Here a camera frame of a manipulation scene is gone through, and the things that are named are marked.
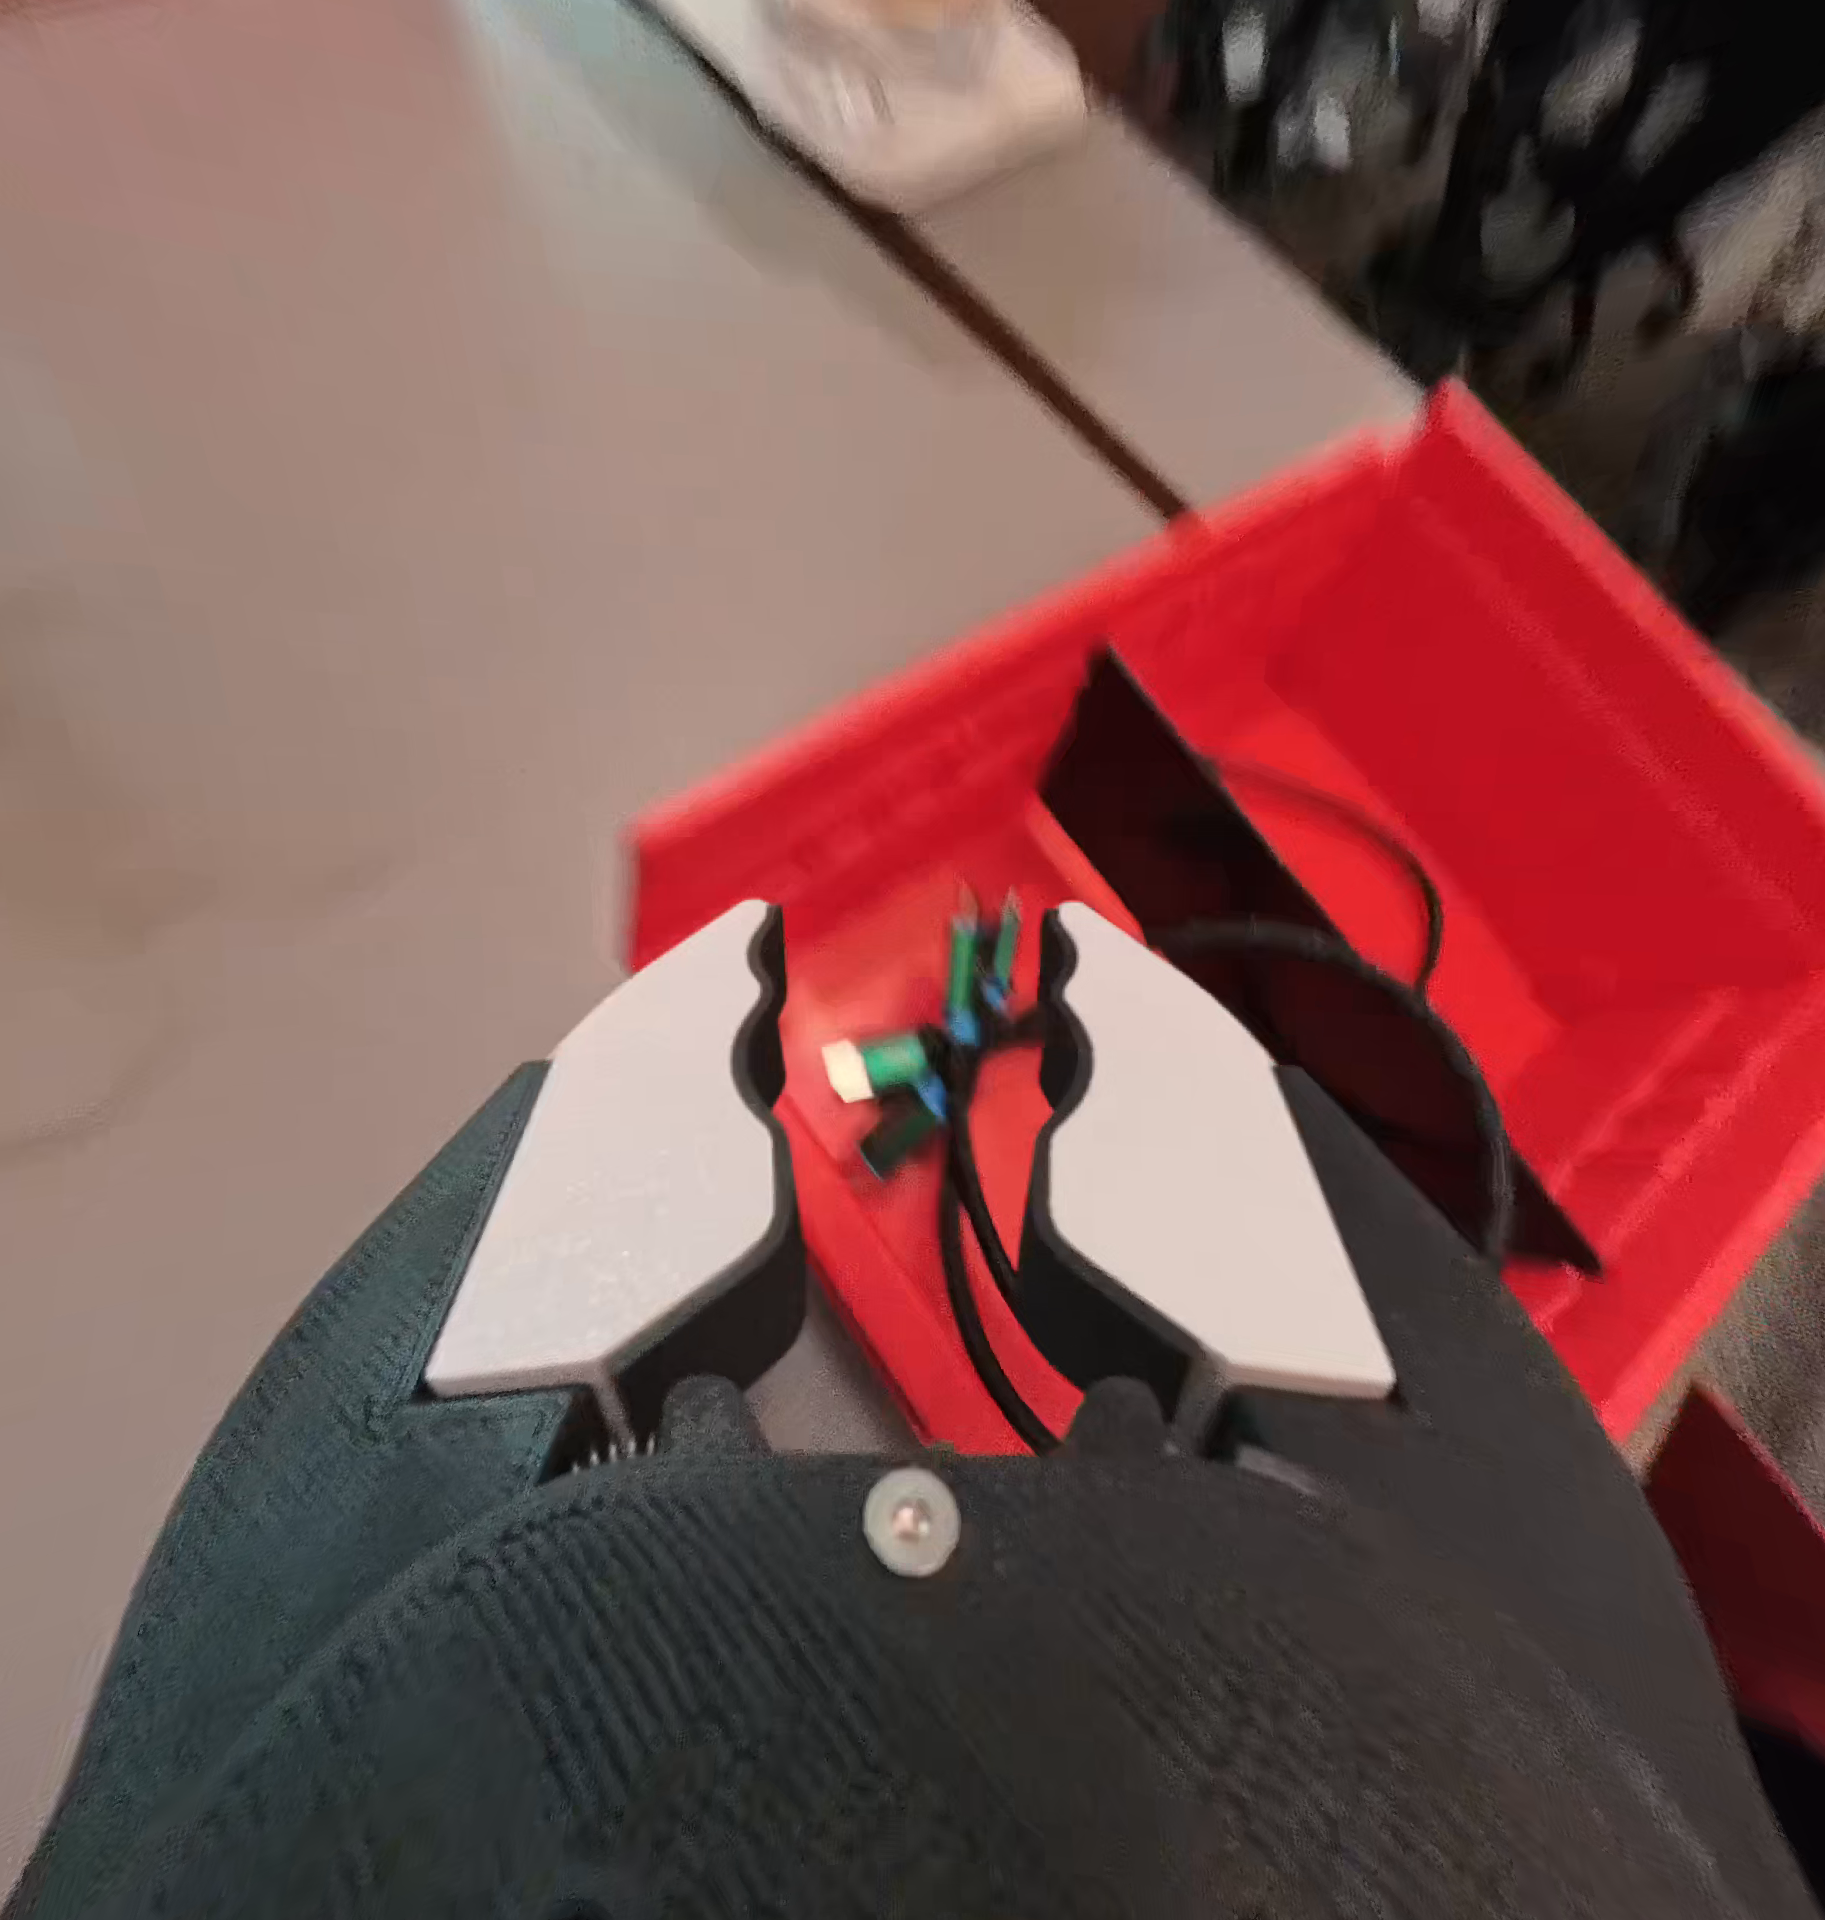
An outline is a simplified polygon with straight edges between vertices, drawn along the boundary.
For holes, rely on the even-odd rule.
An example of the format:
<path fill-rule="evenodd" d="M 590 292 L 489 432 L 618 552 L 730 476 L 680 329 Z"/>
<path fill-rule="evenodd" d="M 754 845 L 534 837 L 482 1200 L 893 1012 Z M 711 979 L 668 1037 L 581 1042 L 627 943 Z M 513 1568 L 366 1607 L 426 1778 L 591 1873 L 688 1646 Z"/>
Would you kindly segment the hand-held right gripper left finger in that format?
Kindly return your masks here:
<path fill-rule="evenodd" d="M 744 900 L 550 1052 L 423 1386 L 586 1395 L 608 1448 L 675 1386 L 747 1390 L 796 1347 L 805 1256 L 784 1091 L 784 912 Z"/>

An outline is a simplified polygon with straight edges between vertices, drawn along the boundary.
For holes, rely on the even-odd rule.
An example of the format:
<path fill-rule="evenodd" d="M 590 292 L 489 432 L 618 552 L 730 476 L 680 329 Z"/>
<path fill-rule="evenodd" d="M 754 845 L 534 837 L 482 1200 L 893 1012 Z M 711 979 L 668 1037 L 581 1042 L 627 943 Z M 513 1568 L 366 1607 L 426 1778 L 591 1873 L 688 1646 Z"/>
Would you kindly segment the white mount plate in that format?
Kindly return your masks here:
<path fill-rule="evenodd" d="M 1067 38 L 1018 2 L 653 2 L 774 142 L 879 211 L 939 207 L 1088 122 Z"/>

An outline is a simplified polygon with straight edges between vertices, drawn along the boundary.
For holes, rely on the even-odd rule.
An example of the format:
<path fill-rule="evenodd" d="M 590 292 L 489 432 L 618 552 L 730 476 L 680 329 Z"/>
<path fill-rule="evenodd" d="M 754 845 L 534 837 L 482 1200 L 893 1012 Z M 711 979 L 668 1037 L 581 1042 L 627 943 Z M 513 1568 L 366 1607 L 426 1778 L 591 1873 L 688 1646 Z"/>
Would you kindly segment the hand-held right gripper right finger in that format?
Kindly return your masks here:
<path fill-rule="evenodd" d="M 1138 1380 L 1194 1443 L 1231 1395 L 1387 1405 L 1400 1376 L 1279 1068 L 1084 902 L 1044 918 L 1019 1327 L 1072 1386 Z"/>

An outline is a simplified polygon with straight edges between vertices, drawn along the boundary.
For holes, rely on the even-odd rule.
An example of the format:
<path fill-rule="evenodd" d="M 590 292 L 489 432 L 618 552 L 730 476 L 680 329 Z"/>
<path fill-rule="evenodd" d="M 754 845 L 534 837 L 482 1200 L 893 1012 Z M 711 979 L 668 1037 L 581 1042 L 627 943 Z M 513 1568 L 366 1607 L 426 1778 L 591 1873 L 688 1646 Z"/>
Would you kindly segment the black divider panel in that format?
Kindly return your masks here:
<path fill-rule="evenodd" d="M 1362 853 L 1416 912 L 1416 953 L 1366 959 L 1243 809 L 1250 792 Z M 1199 755 L 1113 647 L 1087 667 L 1039 798 L 1147 943 L 1338 1102 L 1466 1243 L 1603 1280 L 1604 1261 L 1523 1162 L 1433 1005 L 1447 904 L 1395 831 L 1306 781 Z"/>

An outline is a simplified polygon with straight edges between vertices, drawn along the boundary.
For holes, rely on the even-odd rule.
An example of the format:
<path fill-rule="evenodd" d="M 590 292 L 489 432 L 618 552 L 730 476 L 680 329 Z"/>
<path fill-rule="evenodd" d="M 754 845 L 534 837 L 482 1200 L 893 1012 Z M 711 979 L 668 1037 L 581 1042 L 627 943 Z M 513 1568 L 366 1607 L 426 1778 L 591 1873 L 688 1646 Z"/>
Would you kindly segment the red plastic bin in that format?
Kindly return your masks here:
<path fill-rule="evenodd" d="M 935 1013 L 962 888 L 1120 883 L 1038 799 L 1101 645 L 1213 762 L 1395 831 L 1431 1000 L 1603 1280 L 1508 1286 L 1627 1443 L 1825 1172 L 1825 769 L 1463 388 L 1194 517 L 632 827 L 627 963 L 784 908 L 803 1236 L 918 1439 L 1019 1443 L 964 1357 L 935 1169 L 867 1184 L 817 1046 Z"/>
<path fill-rule="evenodd" d="M 1825 1762 L 1825 1527 L 1731 1405 L 1686 1391 L 1645 1498 L 1740 1715 Z"/>

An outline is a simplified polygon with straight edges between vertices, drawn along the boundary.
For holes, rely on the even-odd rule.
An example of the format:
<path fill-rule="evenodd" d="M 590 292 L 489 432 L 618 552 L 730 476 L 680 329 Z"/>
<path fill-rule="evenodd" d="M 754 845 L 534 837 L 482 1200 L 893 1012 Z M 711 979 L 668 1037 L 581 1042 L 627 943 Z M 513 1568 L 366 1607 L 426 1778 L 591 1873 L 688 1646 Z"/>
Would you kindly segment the black white patterned cloth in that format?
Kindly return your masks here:
<path fill-rule="evenodd" d="M 1825 576 L 1825 4 L 1047 4 L 1703 628 Z"/>

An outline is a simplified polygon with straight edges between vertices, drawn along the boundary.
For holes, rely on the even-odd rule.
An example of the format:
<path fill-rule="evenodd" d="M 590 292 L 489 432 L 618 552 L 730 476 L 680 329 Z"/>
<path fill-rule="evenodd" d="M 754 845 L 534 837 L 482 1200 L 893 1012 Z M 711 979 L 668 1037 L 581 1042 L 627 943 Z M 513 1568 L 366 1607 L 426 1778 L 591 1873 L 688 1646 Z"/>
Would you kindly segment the grey desk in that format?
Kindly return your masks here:
<path fill-rule="evenodd" d="M 1067 28 L 1147 28 L 1159 4 L 1031 4 L 1077 57 L 1087 128 L 916 213 L 851 200 L 766 136 L 650 6 L 757 136 L 1165 517 L 1422 419 L 1419 387 L 1092 85 Z"/>
<path fill-rule="evenodd" d="M 0 4 L 0 1908 L 627 818 L 1153 528 L 631 18 Z"/>

